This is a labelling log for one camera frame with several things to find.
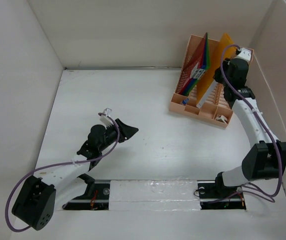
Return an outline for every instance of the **white table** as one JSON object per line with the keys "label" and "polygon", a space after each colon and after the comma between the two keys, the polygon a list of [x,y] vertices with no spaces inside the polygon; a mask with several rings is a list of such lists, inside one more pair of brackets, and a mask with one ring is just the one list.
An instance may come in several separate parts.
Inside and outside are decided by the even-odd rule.
{"label": "white table", "polygon": [[[245,194],[247,211],[200,210],[198,199],[191,197],[192,189],[197,187],[192,180],[213,180],[218,172],[239,166],[249,151],[249,142],[235,115],[229,126],[222,129],[168,112],[179,72],[178,69],[65,70],[37,167],[73,157],[90,128],[100,123],[97,113],[111,108],[114,119],[120,118],[125,124],[139,128],[139,132],[119,144],[90,175],[107,180],[176,179],[189,183],[182,184],[179,190],[188,195],[185,203],[195,204],[194,207],[188,210],[187,205],[175,206],[176,211],[171,206],[162,208],[159,194],[151,192],[146,193],[141,205],[133,204],[135,198],[140,198],[135,190],[144,189],[142,183],[163,183],[136,181],[128,185],[127,195],[122,196],[123,200],[127,198],[125,203],[113,203],[109,211],[58,211],[43,230],[12,233],[11,239],[286,239],[283,190],[274,204]],[[276,184],[276,179],[258,182],[270,193]],[[113,191],[124,189],[115,181],[111,186]],[[15,225],[24,226],[20,220]]]}

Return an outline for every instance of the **yellow book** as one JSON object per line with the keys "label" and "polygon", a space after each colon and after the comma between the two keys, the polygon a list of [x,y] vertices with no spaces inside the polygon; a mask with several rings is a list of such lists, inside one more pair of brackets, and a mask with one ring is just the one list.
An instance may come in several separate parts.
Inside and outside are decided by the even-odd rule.
{"label": "yellow book", "polygon": [[[224,33],[221,40],[219,41],[217,47],[215,48],[213,55],[211,57],[211,67],[207,70],[204,76],[197,83],[197,100],[196,105],[201,108],[208,96],[214,90],[217,82],[213,79],[215,70],[220,67],[221,56],[225,47],[233,44],[233,40],[227,33]],[[231,58],[235,54],[236,48],[230,47],[224,55],[225,58]]]}

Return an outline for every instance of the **desk organizer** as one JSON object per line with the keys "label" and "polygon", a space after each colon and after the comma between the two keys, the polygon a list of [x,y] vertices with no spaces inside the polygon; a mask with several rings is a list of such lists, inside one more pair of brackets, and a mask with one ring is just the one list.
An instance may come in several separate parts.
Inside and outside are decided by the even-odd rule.
{"label": "desk organizer", "polygon": [[[192,57],[198,44],[201,42],[202,37],[191,35],[187,50],[184,58],[184,63],[182,69],[187,64],[189,59]],[[208,39],[209,54],[212,56],[218,41]],[[173,94],[172,100],[169,105],[169,110],[179,114],[186,115],[201,121],[208,122],[223,128],[226,128],[233,116],[233,111],[229,108],[228,103],[224,99],[224,86],[222,84],[217,84],[215,89],[212,91],[210,96],[207,98],[206,102],[201,108],[196,107],[196,92],[197,85],[189,93],[188,97],[177,93]],[[181,105],[182,100],[189,98],[186,105]],[[227,123],[217,121],[216,116],[223,115],[227,118]]]}

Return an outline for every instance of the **purple cable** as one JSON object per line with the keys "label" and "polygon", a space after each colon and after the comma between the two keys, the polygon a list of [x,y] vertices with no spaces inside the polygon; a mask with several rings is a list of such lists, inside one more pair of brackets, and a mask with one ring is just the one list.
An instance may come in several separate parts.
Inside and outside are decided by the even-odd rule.
{"label": "purple cable", "polygon": [[72,162],[72,161],[68,161],[68,162],[61,162],[61,163],[55,163],[55,164],[51,164],[51,165],[47,165],[47,166],[43,166],[43,167],[39,167],[39,168],[36,168],[36,169],[34,169],[34,170],[32,170],[32,171],[30,171],[29,173],[27,173],[24,177],[22,177],[18,182],[17,182],[17,184],[14,186],[14,188],[12,189],[12,191],[11,191],[11,193],[9,194],[9,196],[8,196],[8,199],[7,199],[7,201],[6,201],[6,204],[5,204],[5,221],[6,221],[6,224],[7,224],[7,226],[8,226],[8,228],[9,229],[11,229],[13,232],[17,232],[17,233],[21,233],[21,232],[23,232],[23,231],[25,231],[25,230],[27,230],[27,229],[29,229],[30,228],[30,226],[27,226],[27,227],[25,227],[25,228],[22,228],[22,229],[16,229],[16,228],[14,228],[13,227],[13,225],[10,223],[10,221],[9,221],[9,215],[8,215],[8,209],[9,209],[9,204],[10,204],[10,201],[11,201],[11,199],[12,199],[12,197],[13,197],[13,195],[14,195],[14,193],[15,193],[15,191],[16,191],[16,189],[19,187],[19,185],[26,179],[26,178],[28,178],[29,176],[32,176],[35,172],[37,172],[37,171],[40,171],[40,170],[43,170],[43,169],[47,169],[47,168],[52,168],[52,167],[57,167],[57,166],[65,166],[65,165],[72,165],[72,164],[74,164],[74,163],[76,163],[76,164],[83,164],[83,163],[88,163],[88,162],[93,162],[93,161],[98,161],[98,160],[101,160],[103,157],[106,157],[107,155],[109,155],[114,149],[115,149],[115,147],[116,147],[116,145],[118,144],[118,141],[119,141],[119,137],[120,137],[120,131],[119,131],[119,127],[118,127],[118,125],[117,125],[117,123],[111,118],[111,117],[109,117],[109,116],[106,116],[108,119],[110,119],[111,121],[112,121],[112,123],[114,124],[114,127],[115,127],[115,129],[116,129],[116,131],[117,131],[117,139],[116,139],[116,142],[115,142],[115,144],[113,145],[113,147],[106,153],[106,154],[104,154],[103,156],[100,156],[100,157],[97,157],[97,158],[94,158],[94,159],[90,159],[90,160],[84,160],[84,161],[74,161],[74,162]]}
{"label": "purple cable", "polygon": [[223,50],[223,53],[222,53],[222,56],[221,56],[221,64],[220,64],[220,69],[221,69],[221,72],[222,72],[222,75],[223,75],[223,78],[226,82],[226,84],[230,87],[230,89],[234,92],[234,94],[236,94],[241,100],[243,100],[247,105],[248,107],[253,111],[253,114],[254,116],[256,117],[256,119],[258,120],[258,122],[261,124],[261,126],[263,127],[263,129],[266,131],[267,135],[269,136],[269,138],[271,139],[272,143],[273,143],[273,146],[275,148],[275,151],[276,151],[276,156],[277,156],[277,160],[278,160],[278,168],[279,168],[279,175],[278,175],[278,184],[277,184],[277,188],[276,188],[276,191],[273,193],[273,194],[268,194],[266,193],[265,191],[263,191],[260,187],[258,187],[257,185],[253,184],[253,183],[249,183],[249,185],[253,186],[253,187],[249,187],[249,186],[245,186],[245,185],[242,185],[242,187],[244,188],[248,188],[248,189],[251,189],[251,190],[255,190],[255,191],[258,191],[260,193],[262,193],[263,195],[269,197],[269,198],[266,198],[264,196],[261,196],[255,192],[252,192],[252,191],[246,191],[246,190],[241,190],[241,191],[238,191],[238,192],[235,192],[225,198],[222,198],[222,199],[218,199],[218,200],[215,200],[215,201],[210,201],[208,203],[211,203],[211,204],[214,204],[214,203],[218,203],[218,202],[221,202],[225,199],[229,199],[231,198],[232,196],[236,195],[236,194],[240,194],[240,193],[248,193],[248,194],[253,194],[253,195],[256,195],[262,199],[265,199],[271,203],[274,203],[275,200],[274,200],[274,197],[278,195],[280,189],[281,189],[281,186],[282,186],[282,179],[283,179],[283,165],[282,165],[282,158],[281,158],[281,154],[279,152],[279,148],[277,146],[277,143],[276,143],[276,140],[274,139],[272,133],[270,132],[270,130],[267,128],[267,126],[264,124],[263,120],[259,117],[259,115],[257,114],[256,110],[254,109],[254,107],[251,105],[251,103],[246,99],[244,98],[232,85],[231,83],[228,81],[226,75],[225,75],[225,72],[224,72],[224,69],[223,69],[223,62],[224,62],[224,55],[225,55],[225,52],[227,51],[227,49],[231,48],[231,47],[237,47],[238,49],[240,49],[240,47],[237,45],[237,44],[231,44],[227,47],[225,47],[225,49]]}

